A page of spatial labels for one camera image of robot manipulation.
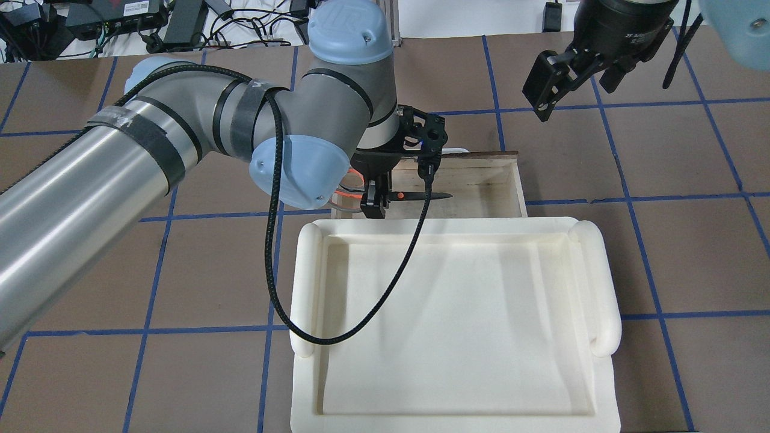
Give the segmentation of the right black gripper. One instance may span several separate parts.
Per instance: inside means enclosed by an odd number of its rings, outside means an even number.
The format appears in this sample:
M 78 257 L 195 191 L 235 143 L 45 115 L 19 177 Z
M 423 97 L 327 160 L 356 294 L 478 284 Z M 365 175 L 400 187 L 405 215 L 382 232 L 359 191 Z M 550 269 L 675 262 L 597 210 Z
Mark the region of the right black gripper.
M 665 30 L 674 7 L 674 1 L 580 1 L 572 49 L 539 53 L 523 84 L 537 118 L 548 121 L 567 93 L 600 70 L 606 69 L 602 88 L 616 91 Z

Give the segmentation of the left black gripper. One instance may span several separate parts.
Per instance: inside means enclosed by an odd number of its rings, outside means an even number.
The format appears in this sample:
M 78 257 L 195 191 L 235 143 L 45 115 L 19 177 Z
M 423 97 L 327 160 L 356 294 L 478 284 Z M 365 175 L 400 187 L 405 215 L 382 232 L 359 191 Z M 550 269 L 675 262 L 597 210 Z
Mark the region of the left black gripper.
M 385 219 L 389 207 L 391 182 L 381 176 L 393 170 L 404 158 L 417 157 L 420 150 L 407 150 L 404 146 L 380 146 L 368 150 L 355 150 L 350 165 L 363 178 L 363 194 L 360 210 L 366 219 Z

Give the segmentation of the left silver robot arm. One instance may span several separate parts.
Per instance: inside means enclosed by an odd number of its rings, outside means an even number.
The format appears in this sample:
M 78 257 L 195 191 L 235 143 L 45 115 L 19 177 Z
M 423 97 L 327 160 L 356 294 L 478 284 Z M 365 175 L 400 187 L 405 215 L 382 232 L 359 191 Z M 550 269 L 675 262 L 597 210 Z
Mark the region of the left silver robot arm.
M 330 204 L 350 162 L 414 131 L 394 46 L 371 1 L 327 1 L 294 90 L 175 58 L 140 61 L 125 95 L 2 192 L 2 352 L 203 157 L 248 164 L 297 209 Z

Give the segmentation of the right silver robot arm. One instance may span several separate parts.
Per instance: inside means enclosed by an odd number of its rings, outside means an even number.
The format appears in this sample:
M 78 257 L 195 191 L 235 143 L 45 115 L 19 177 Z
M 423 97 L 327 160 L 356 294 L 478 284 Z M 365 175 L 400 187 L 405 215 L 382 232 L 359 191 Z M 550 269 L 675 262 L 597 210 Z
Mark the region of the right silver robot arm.
M 574 16 L 574 37 L 564 52 L 542 51 L 523 83 L 523 96 L 537 118 L 549 120 L 564 96 L 596 73 L 608 93 L 638 63 L 650 61 L 676 22 L 676 1 L 581 1 Z M 715 28 L 724 47 L 740 65 L 768 70 L 767 1 L 701 1 L 691 19 L 687 2 L 676 50 L 662 88 L 669 88 L 677 66 L 702 23 Z

